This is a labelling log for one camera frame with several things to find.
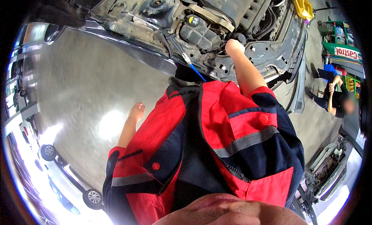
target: red button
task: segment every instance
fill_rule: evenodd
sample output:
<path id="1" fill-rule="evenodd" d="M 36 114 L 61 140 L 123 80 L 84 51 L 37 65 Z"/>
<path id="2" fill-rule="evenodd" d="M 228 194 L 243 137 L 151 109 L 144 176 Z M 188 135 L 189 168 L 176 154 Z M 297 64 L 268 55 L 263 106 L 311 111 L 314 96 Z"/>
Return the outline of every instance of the red button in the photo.
<path id="1" fill-rule="evenodd" d="M 266 114 L 260 114 L 260 121 L 262 123 L 267 123 L 268 120 L 269 120 L 269 117 Z"/>
<path id="2" fill-rule="evenodd" d="M 158 162 L 154 162 L 153 164 L 152 164 L 152 169 L 153 170 L 158 170 L 160 168 L 160 164 L 158 163 Z"/>

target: blue hose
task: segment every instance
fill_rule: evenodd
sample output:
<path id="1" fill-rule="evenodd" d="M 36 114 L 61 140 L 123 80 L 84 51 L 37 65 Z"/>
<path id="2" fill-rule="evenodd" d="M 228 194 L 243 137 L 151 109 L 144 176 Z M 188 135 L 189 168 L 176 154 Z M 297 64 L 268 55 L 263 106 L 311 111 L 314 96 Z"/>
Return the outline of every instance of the blue hose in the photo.
<path id="1" fill-rule="evenodd" d="M 200 78 L 202 78 L 202 80 L 204 81 L 204 82 L 207 82 L 206 80 L 205 80 L 205 78 L 195 69 L 195 67 L 194 67 L 194 65 L 193 64 L 190 64 L 190 67 L 194 70 L 194 72 L 196 73 L 196 74 L 198 74 L 198 76 L 200 76 Z"/>

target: person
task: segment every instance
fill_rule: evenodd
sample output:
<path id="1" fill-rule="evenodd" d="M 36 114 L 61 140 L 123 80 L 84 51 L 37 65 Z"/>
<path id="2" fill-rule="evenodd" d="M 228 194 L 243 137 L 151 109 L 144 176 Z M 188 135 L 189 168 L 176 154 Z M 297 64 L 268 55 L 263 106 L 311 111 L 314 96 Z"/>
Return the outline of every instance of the person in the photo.
<path id="1" fill-rule="evenodd" d="M 318 106 L 324 108 L 338 118 L 344 118 L 346 115 L 351 115 L 355 112 L 356 106 L 353 97 L 346 89 L 339 75 L 319 68 L 317 71 L 314 64 L 311 64 L 311 71 L 315 79 L 323 78 L 328 81 L 328 84 L 322 98 L 317 97 L 308 87 L 305 87 L 305 93 L 310 99 L 314 99 Z M 335 91 L 337 84 L 340 86 L 341 92 Z"/>
<path id="2" fill-rule="evenodd" d="M 114 224 L 306 224 L 290 207 L 304 150 L 285 109 L 236 40 L 239 87 L 171 80 L 136 131 L 130 110 L 108 155 L 104 210 Z"/>

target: man in black shirt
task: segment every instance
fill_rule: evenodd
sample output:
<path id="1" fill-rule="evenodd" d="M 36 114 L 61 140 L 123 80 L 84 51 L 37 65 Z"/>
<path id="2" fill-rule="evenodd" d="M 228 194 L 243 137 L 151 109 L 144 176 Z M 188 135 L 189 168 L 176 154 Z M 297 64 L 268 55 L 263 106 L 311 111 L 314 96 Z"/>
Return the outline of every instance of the man in black shirt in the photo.
<path id="1" fill-rule="evenodd" d="M 305 93 L 310 99 L 314 101 L 322 108 L 330 112 L 339 118 L 344 118 L 346 115 L 353 114 L 355 112 L 355 103 L 351 94 L 347 91 L 345 84 L 339 75 L 335 75 L 334 72 L 315 69 L 314 64 L 311 64 L 311 71 L 314 78 L 323 78 L 328 80 L 327 87 L 324 90 L 323 98 L 317 97 L 312 94 L 308 87 L 305 87 Z M 341 92 L 335 92 L 337 84 L 341 88 Z"/>

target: garage floor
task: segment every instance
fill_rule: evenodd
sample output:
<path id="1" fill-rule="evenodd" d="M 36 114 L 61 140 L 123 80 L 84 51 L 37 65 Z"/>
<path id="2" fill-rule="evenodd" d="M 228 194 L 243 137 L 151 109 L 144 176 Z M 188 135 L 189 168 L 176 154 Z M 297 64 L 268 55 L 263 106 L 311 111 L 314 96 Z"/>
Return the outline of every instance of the garage floor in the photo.
<path id="1" fill-rule="evenodd" d="M 309 1 L 316 9 L 324 8 L 329 0 Z M 317 13 L 318 20 L 325 21 L 328 16 L 333 18 L 332 10 Z M 322 68 L 316 21 L 307 32 L 307 66 L 310 69 L 314 63 Z M 53 142 L 70 166 L 101 190 L 107 154 L 116 145 L 130 108 L 137 101 L 146 104 L 145 119 L 168 86 L 168 75 L 138 62 L 105 40 L 69 30 L 53 45 L 39 47 L 28 52 L 24 76 L 30 100 L 40 105 L 35 116 L 39 134 L 47 133 L 44 138 Z M 308 71 L 306 85 L 324 88 L 325 82 L 313 79 Z M 295 87 L 294 82 L 283 83 L 274 91 L 284 107 Z M 303 114 L 290 118 L 303 143 L 306 162 L 320 146 L 332 142 L 342 123 L 308 98 Z"/>

